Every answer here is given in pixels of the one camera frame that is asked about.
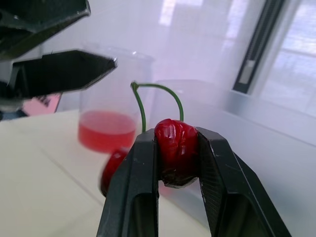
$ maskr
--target pink object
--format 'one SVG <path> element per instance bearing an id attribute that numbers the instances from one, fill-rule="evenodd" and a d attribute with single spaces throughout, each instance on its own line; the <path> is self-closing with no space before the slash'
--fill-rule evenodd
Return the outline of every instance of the pink object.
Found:
<path id="1" fill-rule="evenodd" d="M 28 116 L 53 114 L 57 110 L 61 94 L 45 95 L 24 102 L 23 112 Z"/>

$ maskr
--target table surface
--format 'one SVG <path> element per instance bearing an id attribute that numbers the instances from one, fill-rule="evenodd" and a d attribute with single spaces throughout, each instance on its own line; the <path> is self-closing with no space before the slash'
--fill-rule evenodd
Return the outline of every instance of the table surface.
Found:
<path id="1" fill-rule="evenodd" d="M 77 111 L 0 123 L 0 236 L 96 236 L 109 157 L 81 146 L 77 125 Z M 158 211 L 159 236 L 210 236 L 164 197 Z"/>

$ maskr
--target blurry cherry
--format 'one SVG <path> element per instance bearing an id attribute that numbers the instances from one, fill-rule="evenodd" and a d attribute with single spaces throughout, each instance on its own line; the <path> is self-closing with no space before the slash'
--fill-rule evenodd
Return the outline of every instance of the blurry cherry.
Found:
<path id="1" fill-rule="evenodd" d="M 127 156 L 129 150 L 126 148 L 120 148 L 115 150 L 103 169 L 101 180 L 100 180 L 100 191 L 106 197 L 110 181 L 115 171 L 118 169 L 119 165 L 123 162 Z"/>

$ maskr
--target transparent container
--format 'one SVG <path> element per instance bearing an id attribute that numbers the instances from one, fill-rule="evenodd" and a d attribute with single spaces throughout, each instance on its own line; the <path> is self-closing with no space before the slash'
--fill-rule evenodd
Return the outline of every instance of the transparent container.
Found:
<path id="1" fill-rule="evenodd" d="M 118 67 L 81 92 L 79 140 L 84 146 L 103 153 L 111 153 L 120 147 L 130 148 L 140 122 L 130 83 L 151 81 L 153 59 L 135 51 L 101 49 L 98 45 L 88 45 L 85 50 L 115 58 Z"/>

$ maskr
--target white wall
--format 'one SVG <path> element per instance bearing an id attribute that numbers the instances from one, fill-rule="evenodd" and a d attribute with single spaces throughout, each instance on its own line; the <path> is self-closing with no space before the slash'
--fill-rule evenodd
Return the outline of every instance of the white wall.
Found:
<path id="1" fill-rule="evenodd" d="M 87 42 L 152 56 L 153 81 L 197 79 L 230 89 L 263 0 L 90 0 L 92 15 L 44 44 L 44 52 Z M 78 94 L 60 110 L 76 108 Z"/>

